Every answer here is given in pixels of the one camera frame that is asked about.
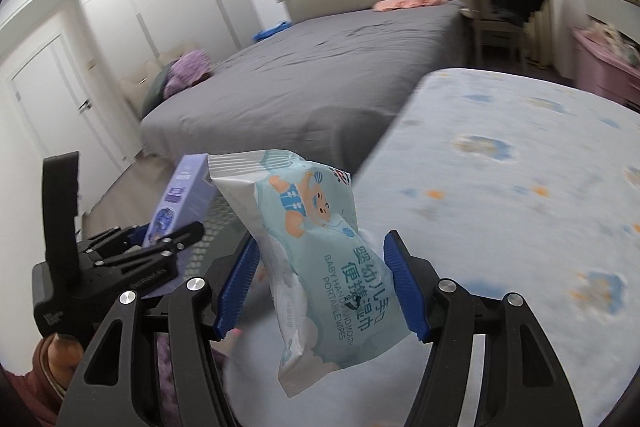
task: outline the white door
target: white door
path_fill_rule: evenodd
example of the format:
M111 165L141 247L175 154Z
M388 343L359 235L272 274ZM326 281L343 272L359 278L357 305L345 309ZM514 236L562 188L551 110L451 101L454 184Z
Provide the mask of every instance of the white door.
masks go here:
M64 35L20 68L12 84L43 157L80 152L80 213L91 211L129 161L93 108Z

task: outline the teal wipes packet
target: teal wipes packet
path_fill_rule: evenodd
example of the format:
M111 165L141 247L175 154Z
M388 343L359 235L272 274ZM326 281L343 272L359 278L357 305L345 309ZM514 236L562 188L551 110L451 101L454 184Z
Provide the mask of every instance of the teal wipes packet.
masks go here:
M282 150L209 156L209 171L260 247L287 396L409 334L391 271L358 233L349 174Z

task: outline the cartoon bear illustration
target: cartoon bear illustration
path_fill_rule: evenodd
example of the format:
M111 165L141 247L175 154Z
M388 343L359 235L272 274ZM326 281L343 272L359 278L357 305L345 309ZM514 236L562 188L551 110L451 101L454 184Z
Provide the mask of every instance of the cartoon bear illustration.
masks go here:
M320 187L321 182L321 172L315 174L306 172L297 185L283 180L280 176L269 178L271 186L280 193L280 203L287 211L285 228L290 235L302 237L305 231L300 228L300 225L307 218L320 226L329 222L331 211L324 196L324 190Z

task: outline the gray bedsheet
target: gray bedsheet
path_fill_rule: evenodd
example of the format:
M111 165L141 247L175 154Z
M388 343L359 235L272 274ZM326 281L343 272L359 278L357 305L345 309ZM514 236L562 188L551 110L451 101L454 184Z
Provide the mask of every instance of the gray bedsheet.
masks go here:
M287 149L356 172L430 71L464 65L457 1L313 19L219 63L142 121L145 152Z

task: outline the table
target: table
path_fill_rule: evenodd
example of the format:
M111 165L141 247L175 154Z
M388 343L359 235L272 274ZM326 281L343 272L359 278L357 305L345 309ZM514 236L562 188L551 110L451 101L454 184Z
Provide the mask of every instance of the table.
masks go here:
M363 235L391 229L441 277L478 295L521 293L586 427L640 364L640 115L593 94L489 71L426 77L359 173ZM287 399L268 288L248 297L226 371L244 427L404 424L429 348L415 335ZM460 425L472 425L483 341Z

